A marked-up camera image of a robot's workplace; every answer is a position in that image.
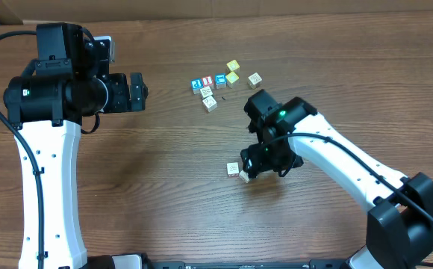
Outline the natural block number 4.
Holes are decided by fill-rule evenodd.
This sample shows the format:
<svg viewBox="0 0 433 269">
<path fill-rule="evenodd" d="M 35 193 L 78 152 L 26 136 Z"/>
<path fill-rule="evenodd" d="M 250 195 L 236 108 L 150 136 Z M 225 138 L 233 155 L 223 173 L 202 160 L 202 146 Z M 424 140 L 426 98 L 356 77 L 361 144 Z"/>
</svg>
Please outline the natural block number 4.
<svg viewBox="0 0 433 269">
<path fill-rule="evenodd" d="M 241 170 L 239 173 L 239 177 L 245 182 L 249 183 L 251 179 L 249 178 L 249 174 L 245 172 L 244 170 Z"/>
</svg>

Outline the natural block letter B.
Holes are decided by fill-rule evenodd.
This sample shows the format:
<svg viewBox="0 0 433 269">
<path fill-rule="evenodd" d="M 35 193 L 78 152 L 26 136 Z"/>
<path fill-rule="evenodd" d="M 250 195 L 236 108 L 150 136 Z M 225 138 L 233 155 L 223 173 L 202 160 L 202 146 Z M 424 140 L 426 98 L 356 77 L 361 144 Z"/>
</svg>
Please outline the natural block letter B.
<svg viewBox="0 0 433 269">
<path fill-rule="evenodd" d="M 226 164 L 228 177 L 238 177 L 240 173 L 239 164 L 231 162 Z"/>
</svg>

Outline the wood block red side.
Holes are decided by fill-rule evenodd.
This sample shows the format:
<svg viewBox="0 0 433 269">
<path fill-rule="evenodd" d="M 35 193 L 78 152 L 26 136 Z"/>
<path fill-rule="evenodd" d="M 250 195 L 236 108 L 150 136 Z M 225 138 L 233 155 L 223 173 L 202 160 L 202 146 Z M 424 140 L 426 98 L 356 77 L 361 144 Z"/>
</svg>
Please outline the wood block red side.
<svg viewBox="0 0 433 269">
<path fill-rule="evenodd" d="M 213 96 L 209 96 L 202 100 L 202 103 L 208 113 L 217 108 L 217 101 Z"/>
</svg>

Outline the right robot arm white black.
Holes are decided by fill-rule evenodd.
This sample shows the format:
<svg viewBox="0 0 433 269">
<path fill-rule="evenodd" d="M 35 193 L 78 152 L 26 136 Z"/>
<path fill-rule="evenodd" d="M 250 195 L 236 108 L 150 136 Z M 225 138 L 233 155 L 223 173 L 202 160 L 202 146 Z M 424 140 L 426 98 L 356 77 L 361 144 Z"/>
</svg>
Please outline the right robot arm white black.
<svg viewBox="0 0 433 269">
<path fill-rule="evenodd" d="M 433 180 L 426 174 L 409 178 L 377 161 L 299 97 L 281 104 L 259 90 L 244 111 L 258 138 L 240 153 L 249 179 L 270 170 L 284 177 L 309 160 L 366 213 L 366 243 L 342 268 L 415 268 L 433 252 Z"/>
</svg>

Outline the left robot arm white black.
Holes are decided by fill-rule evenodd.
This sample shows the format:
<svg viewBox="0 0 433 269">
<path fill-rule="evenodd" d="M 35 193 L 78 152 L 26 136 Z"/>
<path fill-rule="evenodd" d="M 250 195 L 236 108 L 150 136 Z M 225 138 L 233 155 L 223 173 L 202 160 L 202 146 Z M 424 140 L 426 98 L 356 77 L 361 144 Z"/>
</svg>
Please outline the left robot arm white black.
<svg viewBox="0 0 433 269">
<path fill-rule="evenodd" d="M 38 58 L 4 92 L 17 131 L 24 235 L 20 268 L 142 268 L 141 254 L 90 257 L 78 216 L 77 157 L 84 117 L 143 111 L 140 73 L 112 74 L 113 40 L 80 25 L 37 26 Z"/>
</svg>

